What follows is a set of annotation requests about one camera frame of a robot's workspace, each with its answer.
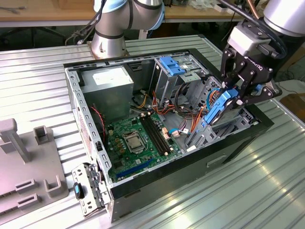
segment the cpu socket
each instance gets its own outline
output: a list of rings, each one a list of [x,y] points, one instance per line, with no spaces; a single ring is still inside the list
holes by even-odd
[[[134,154],[140,154],[144,149],[144,142],[139,134],[139,132],[134,131],[123,135],[123,138],[127,144],[130,152]]]

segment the ribbed metal surface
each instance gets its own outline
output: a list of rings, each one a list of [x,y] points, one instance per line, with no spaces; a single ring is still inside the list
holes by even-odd
[[[130,54],[197,48],[220,66],[220,52],[198,36],[129,41],[127,47]],[[304,228],[304,129],[270,101],[259,108],[275,125],[231,163],[115,224],[109,223],[106,211],[83,219],[71,169],[87,157],[62,64],[85,60],[92,60],[86,45],[0,53],[0,119],[14,117],[18,133],[51,127],[70,188],[65,199],[4,228]]]

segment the motherboard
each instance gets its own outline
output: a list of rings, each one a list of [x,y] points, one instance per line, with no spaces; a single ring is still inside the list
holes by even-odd
[[[124,119],[107,125],[108,156],[113,182],[138,174],[183,153],[157,114]]]

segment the workbench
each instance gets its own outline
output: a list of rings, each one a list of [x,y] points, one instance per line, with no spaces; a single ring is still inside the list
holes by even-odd
[[[220,68],[221,52],[196,35],[126,46],[130,55],[197,48]],[[105,210],[84,219],[71,170],[88,158],[62,65],[89,60],[87,45],[0,52],[0,119],[15,118],[19,134],[40,125],[52,128],[70,191],[2,228],[304,228],[305,126],[276,100],[258,105],[274,125],[235,160],[114,224]]]
[[[26,6],[20,14],[0,10],[0,27],[34,27],[34,26],[64,26],[85,25],[95,15],[92,10],[63,10],[58,6],[57,0],[0,0],[2,7]],[[171,22],[207,22],[230,21],[232,14],[220,13],[214,9],[203,11],[191,6],[165,7],[166,23]],[[235,15],[233,21],[240,21],[241,16]]]

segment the blue plastic clip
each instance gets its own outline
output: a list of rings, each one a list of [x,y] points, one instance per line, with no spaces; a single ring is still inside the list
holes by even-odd
[[[181,69],[178,62],[170,56],[160,57],[160,62],[170,72],[171,75],[181,75],[186,73],[186,70]]]
[[[233,99],[238,95],[238,91],[236,89],[231,89],[225,91],[214,103],[213,107],[209,111],[209,113],[203,118],[202,126],[210,124],[212,120],[217,116],[217,114],[225,109],[225,104],[229,99]]]

